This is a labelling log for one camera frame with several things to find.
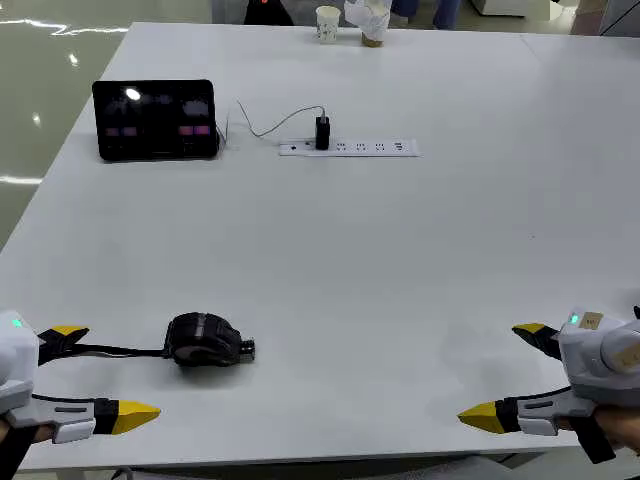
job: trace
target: power strip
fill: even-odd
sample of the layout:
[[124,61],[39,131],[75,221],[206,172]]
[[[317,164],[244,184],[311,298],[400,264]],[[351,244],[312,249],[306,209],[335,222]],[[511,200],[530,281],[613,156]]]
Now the power strip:
[[415,140],[331,139],[328,150],[316,150],[315,140],[295,140],[280,144],[280,155],[303,157],[419,157]]

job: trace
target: white paper cup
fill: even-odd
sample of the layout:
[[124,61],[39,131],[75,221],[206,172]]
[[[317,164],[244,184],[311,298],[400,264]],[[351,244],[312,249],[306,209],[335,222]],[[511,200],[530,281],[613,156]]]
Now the white paper cup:
[[336,7],[328,5],[316,8],[318,40],[320,40],[320,43],[333,43],[336,41],[341,13]]

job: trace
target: black charger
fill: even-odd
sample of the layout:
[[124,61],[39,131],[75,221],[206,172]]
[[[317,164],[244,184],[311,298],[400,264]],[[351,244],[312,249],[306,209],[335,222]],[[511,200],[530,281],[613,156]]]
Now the black charger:
[[329,134],[331,132],[331,125],[329,124],[329,117],[322,112],[322,116],[316,117],[316,150],[328,150],[329,149]]

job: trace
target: label sticker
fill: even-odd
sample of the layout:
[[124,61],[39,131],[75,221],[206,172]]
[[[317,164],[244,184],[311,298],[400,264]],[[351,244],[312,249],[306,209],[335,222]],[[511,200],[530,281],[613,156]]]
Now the label sticker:
[[631,368],[640,363],[640,343],[625,348],[614,357],[621,368]]
[[602,320],[602,317],[604,317],[604,315],[601,313],[586,312],[578,326],[588,330],[597,330],[598,326],[600,326],[600,320]]

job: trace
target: black tape measure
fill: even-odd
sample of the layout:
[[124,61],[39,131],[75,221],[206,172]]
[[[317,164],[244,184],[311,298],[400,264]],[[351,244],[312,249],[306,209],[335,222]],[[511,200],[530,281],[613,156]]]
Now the black tape measure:
[[211,313],[185,313],[173,319],[164,341],[164,352],[177,364],[189,367],[227,367],[243,359],[253,360],[253,340],[242,340],[224,318]]
[[88,328],[82,328],[68,335],[55,330],[41,333],[39,365],[58,358],[96,355],[111,358],[173,358],[177,364],[189,367],[228,367],[243,360],[253,360],[256,351],[253,340],[243,340],[240,332],[227,320],[211,313],[178,315],[169,323],[161,350],[77,343],[88,332]]

